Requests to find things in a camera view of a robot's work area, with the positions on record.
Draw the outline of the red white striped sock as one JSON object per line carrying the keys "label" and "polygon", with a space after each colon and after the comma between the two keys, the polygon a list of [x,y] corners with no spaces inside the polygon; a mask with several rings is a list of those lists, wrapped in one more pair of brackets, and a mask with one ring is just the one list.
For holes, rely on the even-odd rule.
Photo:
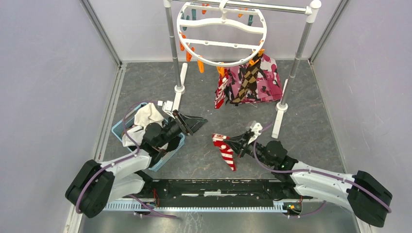
{"label": "red white striped sock", "polygon": [[215,91],[215,94],[216,94],[216,97],[215,97],[215,100],[214,100],[214,108],[215,109],[219,109],[224,103],[224,100],[225,100],[225,97],[226,97],[224,91],[227,87],[227,82],[228,82],[228,72],[227,72],[227,69],[225,68],[225,76],[221,77],[221,78],[219,77],[218,88]]}

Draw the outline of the brown argyle sock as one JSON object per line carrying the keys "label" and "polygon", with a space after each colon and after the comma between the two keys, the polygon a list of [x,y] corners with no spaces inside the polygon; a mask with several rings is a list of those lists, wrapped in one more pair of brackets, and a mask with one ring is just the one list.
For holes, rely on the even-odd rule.
{"label": "brown argyle sock", "polygon": [[257,79],[258,73],[260,70],[261,60],[255,66],[248,66],[245,70],[245,74],[243,80],[240,85],[240,89],[238,92],[240,100],[243,100],[248,91],[251,91],[252,94],[257,95]]}
{"label": "brown argyle sock", "polygon": [[252,103],[249,94],[256,94],[257,80],[252,70],[246,66],[230,67],[228,70],[228,97],[231,104]]}

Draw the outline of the white round clip hanger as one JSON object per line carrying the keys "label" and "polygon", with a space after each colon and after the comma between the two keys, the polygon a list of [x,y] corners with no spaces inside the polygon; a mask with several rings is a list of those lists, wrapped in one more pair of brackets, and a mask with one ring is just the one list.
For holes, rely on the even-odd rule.
{"label": "white round clip hanger", "polygon": [[[186,8],[181,18],[186,20],[200,20],[206,18],[220,18],[221,12],[206,11],[199,9]],[[227,13],[228,19],[239,21],[243,24],[248,23],[248,14]],[[253,27],[262,27],[262,22],[259,16],[254,15]],[[246,45],[258,45],[261,42],[262,35],[247,33],[238,28],[233,28],[225,25],[207,25],[202,27],[183,27],[178,35],[182,35],[185,39],[208,40],[226,43],[237,43]],[[240,59],[246,58],[252,54],[249,49],[235,49],[220,46],[207,46],[202,44],[190,44],[189,47],[195,48],[195,53],[213,62],[222,62],[224,64],[236,62]],[[186,54],[186,49],[182,42],[179,41],[179,48]]]}

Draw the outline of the metal clothes rack frame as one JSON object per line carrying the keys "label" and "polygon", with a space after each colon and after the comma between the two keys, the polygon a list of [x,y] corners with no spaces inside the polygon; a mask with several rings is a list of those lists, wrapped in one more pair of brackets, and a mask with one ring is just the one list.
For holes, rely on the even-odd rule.
{"label": "metal clothes rack frame", "polygon": [[[183,47],[188,51],[190,55],[198,59],[199,61],[215,66],[215,67],[230,67],[245,64],[249,61],[253,56],[257,55],[259,49],[263,47],[264,42],[266,41],[267,35],[267,25],[264,19],[263,14],[261,13],[262,10],[270,10],[270,11],[277,11],[277,12],[287,12],[287,13],[295,13],[295,14],[303,14],[306,15],[306,24],[299,42],[298,49],[295,53],[293,65],[290,71],[288,78],[285,81],[283,86],[282,92],[282,99],[276,105],[276,117],[274,126],[272,129],[272,138],[278,138],[280,134],[280,129],[282,125],[282,120],[284,117],[285,112],[288,109],[287,99],[291,92],[292,83],[296,76],[302,54],[308,40],[308,36],[310,30],[312,28],[313,23],[315,22],[318,12],[322,6],[321,1],[313,0],[310,2],[310,5],[306,7],[293,7],[293,6],[282,6],[282,5],[274,5],[274,4],[266,4],[266,3],[257,3],[251,2],[249,0],[187,0],[183,7],[181,8],[181,12],[178,14],[178,18],[176,21],[172,19],[172,5],[171,1],[165,0],[163,5],[166,10],[166,18],[167,18],[167,25],[169,30],[169,39],[170,45],[172,50],[172,60],[173,60],[173,68],[175,72],[175,80],[176,85],[174,87],[175,91],[175,98],[173,102],[173,109],[177,110],[179,108],[181,97],[185,93],[185,78],[187,73],[188,64],[183,63],[179,65],[178,61],[178,54],[177,54],[177,47],[176,47],[176,36],[175,32],[180,33],[183,27],[202,27],[207,25],[225,25],[230,26],[233,28],[238,28],[247,33],[254,33],[254,34],[261,34],[262,39],[258,45],[246,45],[246,44],[237,44],[237,43],[226,43],[226,42],[218,42],[218,41],[208,41],[208,40],[195,40],[195,39],[185,39],[182,35],[178,35],[179,41],[182,42]],[[206,10],[206,11],[218,11],[221,12],[220,18],[206,18],[200,20],[186,20],[182,19],[181,16],[186,8],[190,9],[199,9],[199,10]],[[259,16],[262,27],[253,27],[251,25],[243,24],[239,21],[228,19],[226,17],[227,13],[238,13],[238,14],[248,14],[248,15],[257,15]],[[220,47],[228,47],[228,48],[235,48],[235,49],[249,49],[252,50],[252,54],[246,58],[240,59],[236,62],[224,64],[222,62],[213,62],[208,59],[202,58],[200,55],[195,53],[189,47],[190,44],[202,44],[207,46],[220,46]]]}

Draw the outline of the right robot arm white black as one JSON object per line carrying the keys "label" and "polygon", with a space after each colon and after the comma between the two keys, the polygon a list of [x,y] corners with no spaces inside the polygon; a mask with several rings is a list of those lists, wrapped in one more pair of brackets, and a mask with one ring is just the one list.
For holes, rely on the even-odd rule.
{"label": "right robot arm white black", "polygon": [[247,131],[236,137],[214,135],[215,145],[224,159],[250,155],[281,182],[281,193],[287,198],[297,194],[334,203],[352,211],[369,225],[382,228],[391,213],[391,192],[371,174],[359,170],[355,175],[336,173],[309,166],[288,156],[281,142],[270,141],[265,146]]}

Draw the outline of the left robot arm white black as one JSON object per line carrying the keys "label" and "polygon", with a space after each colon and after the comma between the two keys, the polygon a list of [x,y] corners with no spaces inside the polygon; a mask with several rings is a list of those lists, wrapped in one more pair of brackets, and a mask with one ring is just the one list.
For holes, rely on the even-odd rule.
{"label": "left robot arm white black", "polygon": [[208,122],[199,116],[187,116],[177,110],[166,123],[154,121],[143,127],[141,143],[116,160],[99,163],[88,160],[66,190],[65,197],[78,214],[93,218],[111,201],[138,194],[151,195],[153,185],[138,174],[155,166],[168,153],[168,146],[180,134],[193,135]]}

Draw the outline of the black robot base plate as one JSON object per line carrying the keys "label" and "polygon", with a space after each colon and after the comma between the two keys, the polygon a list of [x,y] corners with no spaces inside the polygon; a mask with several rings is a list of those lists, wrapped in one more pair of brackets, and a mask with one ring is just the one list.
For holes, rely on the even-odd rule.
{"label": "black robot base plate", "polygon": [[309,200],[276,179],[159,179],[134,195],[158,207],[269,207],[274,201]]}

